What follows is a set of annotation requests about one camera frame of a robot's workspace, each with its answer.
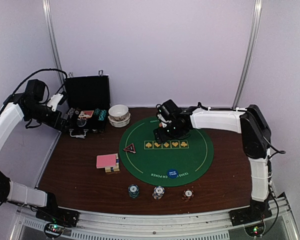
white robotic arm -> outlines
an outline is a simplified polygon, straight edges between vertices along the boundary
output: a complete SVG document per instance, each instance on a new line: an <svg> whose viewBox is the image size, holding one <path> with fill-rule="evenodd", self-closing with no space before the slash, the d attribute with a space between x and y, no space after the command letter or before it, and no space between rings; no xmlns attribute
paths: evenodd
<svg viewBox="0 0 300 240"><path fill-rule="evenodd" d="M270 162L272 145L271 130L258 106L215 108L204 107L198 103L198 106L181 109L170 99L156 107L160 127L153 132L159 143L184 138L191 129L218 129L241 134L243 151L251 167L251 201L247 211L235 212L231 218L237 219L238 214L247 215L247 219L236 221L243 224L244 221L259 220L265 215L268 210L272 176Z"/></svg>
<svg viewBox="0 0 300 240"><path fill-rule="evenodd" d="M241 134L240 116L247 109L237 108L236 110L208 110L198 108L190 116L191 124L194 129L219 129L236 132ZM265 157L248 157L251 167L252 193L251 198L255 201L263 202L269 195L268 158L270 157L270 148L267 148Z"/></svg>
<svg viewBox="0 0 300 240"><path fill-rule="evenodd" d="M65 100L63 93L57 93L46 103L40 103L43 98L45 83L35 79L28 81L25 92L17 93L8 98L0 110L0 151L16 125L24 119L31 122L35 119L38 123L44 123L54 129L63 131L68 127L69 121L57 106ZM34 206L41 210L37 217L47 221L51 216L69 221L59 222L61 225L75 226L78 212L64 210L58 207L53 193L44 192L32 187L10 180L0 171L0 202L9 201L14 204Z"/></svg>

white wall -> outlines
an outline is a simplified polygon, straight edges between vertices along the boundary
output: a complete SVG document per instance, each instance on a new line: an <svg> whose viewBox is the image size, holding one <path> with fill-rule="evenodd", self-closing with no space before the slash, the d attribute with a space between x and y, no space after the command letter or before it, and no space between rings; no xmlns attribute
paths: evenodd
<svg viewBox="0 0 300 240"><path fill-rule="evenodd" d="M0 0L0 107L25 77L54 62L41 0ZM55 92L57 74L38 74ZM21 122L0 154L0 170L13 181L34 187L40 168L57 136L57 131L42 126L24 128ZM7 239L16 207L0 207L0 240Z"/></svg>
<svg viewBox="0 0 300 240"><path fill-rule="evenodd" d="M110 75L112 104L231 106L254 0L51 0L62 67Z"/></svg>
<svg viewBox="0 0 300 240"><path fill-rule="evenodd" d="M274 184L285 191L300 230L300 0L265 0L240 106L259 105L272 143Z"/></svg>

white bowl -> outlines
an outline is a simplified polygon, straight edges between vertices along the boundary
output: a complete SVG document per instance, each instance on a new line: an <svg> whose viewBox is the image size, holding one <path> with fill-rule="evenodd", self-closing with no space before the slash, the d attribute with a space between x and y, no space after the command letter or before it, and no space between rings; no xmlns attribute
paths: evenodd
<svg viewBox="0 0 300 240"><path fill-rule="evenodd" d="M128 117L125 120L122 121L113 121L110 116L108 116L109 122L112 126L114 126L115 128L123 128L125 126L127 126L130 123L131 120L131 114L128 114Z"/></svg>
<svg viewBox="0 0 300 240"><path fill-rule="evenodd" d="M126 105L114 105L112 107L110 107L109 109L109 116L110 119L112 119L113 121L123 121L126 120L126 118L129 115L129 108Z"/></svg>

green poker mat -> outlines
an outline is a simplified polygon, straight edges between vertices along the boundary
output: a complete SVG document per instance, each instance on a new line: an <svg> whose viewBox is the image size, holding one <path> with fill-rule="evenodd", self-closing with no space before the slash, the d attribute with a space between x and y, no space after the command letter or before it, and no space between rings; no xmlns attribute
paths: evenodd
<svg viewBox="0 0 300 240"><path fill-rule="evenodd" d="M141 181L163 187L185 185L205 174L214 158L213 143L206 132L193 129L186 139L158 144L153 130L159 123L155 116L148 117L124 132L119 156L125 168ZM124 151L132 143L136 153ZM177 170L176 178L168 177L171 169Z"/></svg>

wooden table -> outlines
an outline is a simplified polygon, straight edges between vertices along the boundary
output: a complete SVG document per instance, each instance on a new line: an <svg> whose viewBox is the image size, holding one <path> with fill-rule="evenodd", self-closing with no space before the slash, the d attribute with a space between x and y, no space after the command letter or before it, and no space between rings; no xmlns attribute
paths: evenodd
<svg viewBox="0 0 300 240"><path fill-rule="evenodd" d="M155 108L131 108L131 124L156 113ZM249 205L252 191L250 164L243 152L241 135L207 129L214 146L211 167L198 180L184 186L166 187L164 197L152 197L154 186L132 176L123 164L120 172L96 169L96 156L118 153L126 128L106 126L105 133L86 139L62 134L46 167L39 189L56 195L61 207L110 214L161 215L201 213ZM140 195L132 199L128 186L137 184ZM181 199L190 188L194 198Z"/></svg>

